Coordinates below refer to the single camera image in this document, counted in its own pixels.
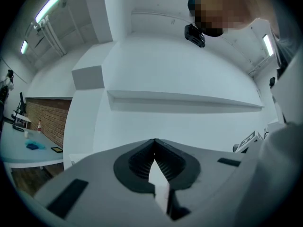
blue object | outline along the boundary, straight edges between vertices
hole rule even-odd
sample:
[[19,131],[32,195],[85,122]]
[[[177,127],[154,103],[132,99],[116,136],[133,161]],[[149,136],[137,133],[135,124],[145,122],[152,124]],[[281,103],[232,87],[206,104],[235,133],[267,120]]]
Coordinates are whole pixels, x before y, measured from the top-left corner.
[[45,146],[37,141],[34,141],[34,140],[27,140],[25,141],[25,145],[28,146],[28,145],[35,145],[37,146],[37,148],[39,149],[45,149]]
[[34,149],[39,149],[37,145],[34,145],[34,144],[28,144],[27,145],[27,148],[31,149],[31,150],[34,150]]

white box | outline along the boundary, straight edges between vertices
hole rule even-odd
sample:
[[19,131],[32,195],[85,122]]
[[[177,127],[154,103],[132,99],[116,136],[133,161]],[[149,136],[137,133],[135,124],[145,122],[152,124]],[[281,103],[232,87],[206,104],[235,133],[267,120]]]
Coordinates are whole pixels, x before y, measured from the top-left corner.
[[278,119],[273,120],[268,124],[268,133],[275,132],[279,129],[282,129],[285,127],[285,124],[281,124]]
[[258,131],[253,131],[248,137],[246,137],[239,145],[236,153],[246,153],[248,147],[256,141],[262,141],[263,138]]

black rubber pad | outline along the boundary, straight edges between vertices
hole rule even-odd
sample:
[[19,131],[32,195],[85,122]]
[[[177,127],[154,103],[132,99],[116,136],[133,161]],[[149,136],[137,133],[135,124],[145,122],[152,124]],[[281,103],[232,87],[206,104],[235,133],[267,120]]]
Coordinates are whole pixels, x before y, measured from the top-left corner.
[[83,180],[73,180],[47,209],[58,217],[65,218],[88,184]]
[[226,158],[220,158],[218,160],[218,162],[223,163],[223,164],[227,164],[230,166],[236,166],[238,167],[240,165],[240,161],[235,161],[235,160],[230,160],[230,159],[226,159]]

small card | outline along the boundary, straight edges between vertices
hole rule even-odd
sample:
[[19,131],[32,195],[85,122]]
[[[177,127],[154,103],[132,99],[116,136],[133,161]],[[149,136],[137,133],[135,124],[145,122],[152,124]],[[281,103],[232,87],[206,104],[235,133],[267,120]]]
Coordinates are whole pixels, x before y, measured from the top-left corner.
[[57,153],[62,153],[62,152],[63,152],[63,150],[60,149],[59,147],[51,147],[51,149],[52,149],[53,151],[57,152]]

brick wall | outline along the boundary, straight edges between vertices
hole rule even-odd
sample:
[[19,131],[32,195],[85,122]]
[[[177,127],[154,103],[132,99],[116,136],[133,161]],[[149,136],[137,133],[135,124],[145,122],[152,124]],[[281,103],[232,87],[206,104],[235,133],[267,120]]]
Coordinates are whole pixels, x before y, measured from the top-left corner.
[[30,129],[37,130],[41,120],[42,133],[63,147],[64,128],[71,100],[27,98],[26,112],[31,120]]

